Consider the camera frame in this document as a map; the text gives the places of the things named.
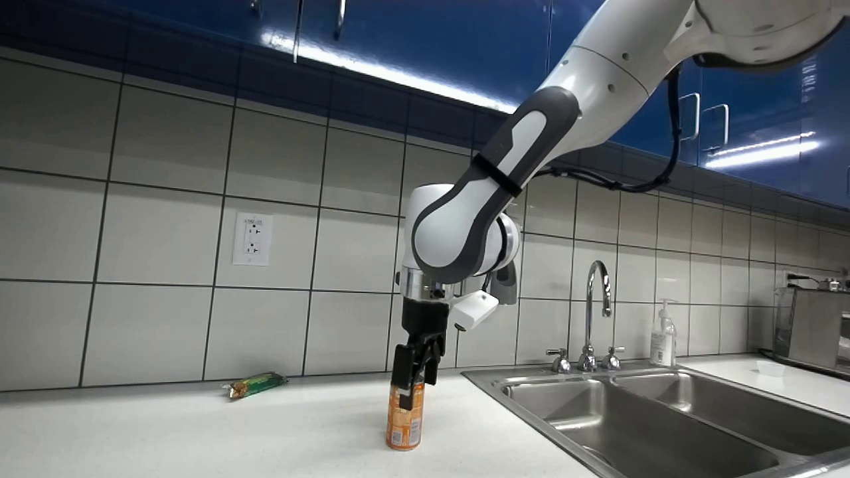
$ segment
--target white tile wall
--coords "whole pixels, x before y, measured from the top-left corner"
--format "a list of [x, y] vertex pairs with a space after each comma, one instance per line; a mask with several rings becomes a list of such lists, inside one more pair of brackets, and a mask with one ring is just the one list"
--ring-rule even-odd
[[[12, 50], [0, 101], [0, 391], [385, 373], [408, 341], [393, 288], [408, 196], [470, 163]], [[268, 265], [234, 265], [238, 212], [275, 219]], [[543, 179], [511, 216], [527, 229], [520, 304], [482, 333], [450, 329], [443, 367], [547, 363], [570, 328], [578, 360], [594, 261], [617, 293], [613, 338], [595, 304], [595, 349], [639, 360], [664, 301], [680, 354], [742, 354], [772, 345], [789, 271], [850, 265], [849, 232], [668, 195]]]
[[113, 179], [220, 195], [228, 130], [228, 107], [126, 89]]
[[97, 290], [85, 385], [202, 381], [208, 288]]
[[218, 290], [208, 381], [256, 373], [300, 374], [305, 325], [309, 293]]

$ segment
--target electrical outlet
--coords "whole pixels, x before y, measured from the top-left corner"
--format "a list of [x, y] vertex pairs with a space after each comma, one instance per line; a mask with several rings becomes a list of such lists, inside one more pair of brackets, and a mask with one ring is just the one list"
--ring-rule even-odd
[[272, 264], [272, 216], [238, 216], [238, 241], [234, 264], [238, 265], [268, 265]]

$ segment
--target stainless steel sink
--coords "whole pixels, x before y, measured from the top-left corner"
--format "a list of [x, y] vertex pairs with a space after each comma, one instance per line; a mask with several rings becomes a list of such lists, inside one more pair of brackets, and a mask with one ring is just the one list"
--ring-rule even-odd
[[685, 370], [469, 378], [602, 475], [814, 475], [850, 460], [849, 421]]

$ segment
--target green object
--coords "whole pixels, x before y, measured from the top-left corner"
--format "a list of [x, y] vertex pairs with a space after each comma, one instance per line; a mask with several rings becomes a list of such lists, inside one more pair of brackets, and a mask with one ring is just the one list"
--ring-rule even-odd
[[285, 385], [285, 383], [288, 381], [281, 374], [276, 374], [276, 373], [254, 374], [254, 378], [231, 383], [228, 401], [240, 401], [246, 397], [256, 397], [256, 393], [272, 391], [272, 389]]

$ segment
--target soap dispenser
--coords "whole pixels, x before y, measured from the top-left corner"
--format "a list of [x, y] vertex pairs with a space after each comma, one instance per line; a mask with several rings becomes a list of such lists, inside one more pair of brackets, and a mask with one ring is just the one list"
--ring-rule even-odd
[[652, 338], [652, 362], [659, 367], [672, 367], [675, 362], [675, 325], [671, 318], [671, 304], [663, 304], [659, 333]]

